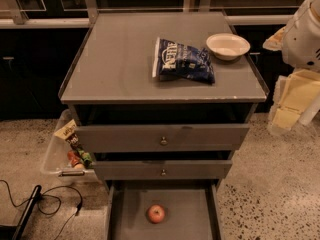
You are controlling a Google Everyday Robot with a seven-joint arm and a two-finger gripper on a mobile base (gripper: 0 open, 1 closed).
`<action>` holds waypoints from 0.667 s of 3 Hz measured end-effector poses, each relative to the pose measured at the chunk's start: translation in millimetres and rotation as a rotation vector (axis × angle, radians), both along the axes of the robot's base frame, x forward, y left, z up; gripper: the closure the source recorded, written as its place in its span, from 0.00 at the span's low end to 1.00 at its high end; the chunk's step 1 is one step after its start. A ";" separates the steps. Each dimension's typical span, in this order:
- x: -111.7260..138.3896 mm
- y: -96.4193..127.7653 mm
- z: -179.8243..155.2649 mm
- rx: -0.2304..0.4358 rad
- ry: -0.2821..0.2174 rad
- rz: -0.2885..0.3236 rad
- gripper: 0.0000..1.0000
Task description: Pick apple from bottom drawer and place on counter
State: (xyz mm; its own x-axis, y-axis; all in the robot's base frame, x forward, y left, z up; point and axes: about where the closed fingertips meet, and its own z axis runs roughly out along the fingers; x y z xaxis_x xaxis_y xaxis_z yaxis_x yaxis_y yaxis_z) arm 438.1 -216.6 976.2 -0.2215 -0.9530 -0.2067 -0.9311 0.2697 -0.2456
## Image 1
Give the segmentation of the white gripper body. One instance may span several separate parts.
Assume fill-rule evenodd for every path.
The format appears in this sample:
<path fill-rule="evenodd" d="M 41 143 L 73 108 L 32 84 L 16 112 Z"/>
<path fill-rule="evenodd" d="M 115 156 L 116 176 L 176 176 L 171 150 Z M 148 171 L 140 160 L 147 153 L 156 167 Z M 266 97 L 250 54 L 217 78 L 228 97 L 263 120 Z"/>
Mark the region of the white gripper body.
<path fill-rule="evenodd" d="M 305 0 L 288 21 L 282 58 L 295 68 L 320 70 L 320 0 Z"/>

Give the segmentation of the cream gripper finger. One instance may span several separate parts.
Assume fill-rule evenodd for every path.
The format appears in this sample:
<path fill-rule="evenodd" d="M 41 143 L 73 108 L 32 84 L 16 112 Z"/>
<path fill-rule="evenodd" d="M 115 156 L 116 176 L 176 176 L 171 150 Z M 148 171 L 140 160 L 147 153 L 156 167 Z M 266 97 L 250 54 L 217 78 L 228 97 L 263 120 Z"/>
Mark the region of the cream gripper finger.
<path fill-rule="evenodd" d="M 281 51 L 282 50 L 282 39 L 285 28 L 282 27 L 276 31 L 272 36 L 266 39 L 263 43 L 263 48 L 270 51 Z"/>
<path fill-rule="evenodd" d="M 303 112 L 320 94 L 320 73 L 295 69 L 288 77 L 280 76 L 268 116 L 271 134 L 285 134 L 297 123 Z"/>

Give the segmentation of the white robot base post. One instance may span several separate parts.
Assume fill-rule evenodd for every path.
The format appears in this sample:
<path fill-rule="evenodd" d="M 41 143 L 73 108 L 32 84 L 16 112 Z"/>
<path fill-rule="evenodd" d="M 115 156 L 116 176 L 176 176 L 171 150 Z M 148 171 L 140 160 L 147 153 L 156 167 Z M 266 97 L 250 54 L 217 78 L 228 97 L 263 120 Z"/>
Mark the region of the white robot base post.
<path fill-rule="evenodd" d="M 299 123 L 308 125 L 320 111 L 320 94 L 314 99 L 311 105 L 303 112 L 299 118 Z"/>

